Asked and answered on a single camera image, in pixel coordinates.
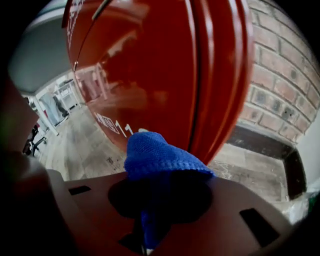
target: black slot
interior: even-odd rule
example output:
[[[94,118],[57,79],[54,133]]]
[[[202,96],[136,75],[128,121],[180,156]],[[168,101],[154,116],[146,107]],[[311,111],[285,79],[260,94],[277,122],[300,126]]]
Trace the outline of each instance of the black slot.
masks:
[[[261,247],[271,244],[279,237],[279,233],[255,209],[239,212]]]
[[[71,194],[71,196],[77,195],[77,194],[81,194],[87,191],[90,191],[91,188],[88,186],[78,186],[78,187],[74,187],[74,188],[70,188],[69,192]]]

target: blue cloth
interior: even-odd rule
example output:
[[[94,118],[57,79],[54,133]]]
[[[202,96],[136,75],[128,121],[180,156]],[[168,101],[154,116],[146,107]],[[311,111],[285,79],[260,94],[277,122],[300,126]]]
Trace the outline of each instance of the blue cloth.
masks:
[[[214,173],[194,155],[170,145],[156,132],[137,132],[128,140],[124,168],[130,181],[148,179],[151,200],[141,211],[144,244],[154,249],[169,231],[167,202],[171,197],[171,174],[193,170],[192,179],[206,181]]]

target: brick wall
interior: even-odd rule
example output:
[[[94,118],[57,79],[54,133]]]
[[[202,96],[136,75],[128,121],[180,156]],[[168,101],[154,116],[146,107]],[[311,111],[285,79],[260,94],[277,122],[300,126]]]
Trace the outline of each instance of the brick wall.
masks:
[[[254,67],[239,123],[297,143],[320,104],[320,69],[306,40],[271,0],[247,0],[255,41]]]

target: ceiling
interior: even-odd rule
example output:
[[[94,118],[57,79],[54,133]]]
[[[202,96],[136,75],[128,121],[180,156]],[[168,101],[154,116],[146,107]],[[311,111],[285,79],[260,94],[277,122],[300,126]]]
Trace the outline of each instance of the ceiling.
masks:
[[[8,73],[22,93],[34,94],[71,65],[66,32],[61,28],[64,8],[34,22],[22,35],[8,65]]]

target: wooden floor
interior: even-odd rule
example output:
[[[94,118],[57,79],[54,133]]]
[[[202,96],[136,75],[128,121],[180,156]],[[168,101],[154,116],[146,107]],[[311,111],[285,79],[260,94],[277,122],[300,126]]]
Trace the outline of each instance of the wooden floor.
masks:
[[[47,133],[48,143],[40,145],[36,157],[47,169],[59,171],[65,181],[125,171],[125,154],[105,137],[86,106],[73,109],[57,131],[58,136]],[[268,202],[287,200],[280,160],[225,144],[208,166],[218,177],[239,182]]]

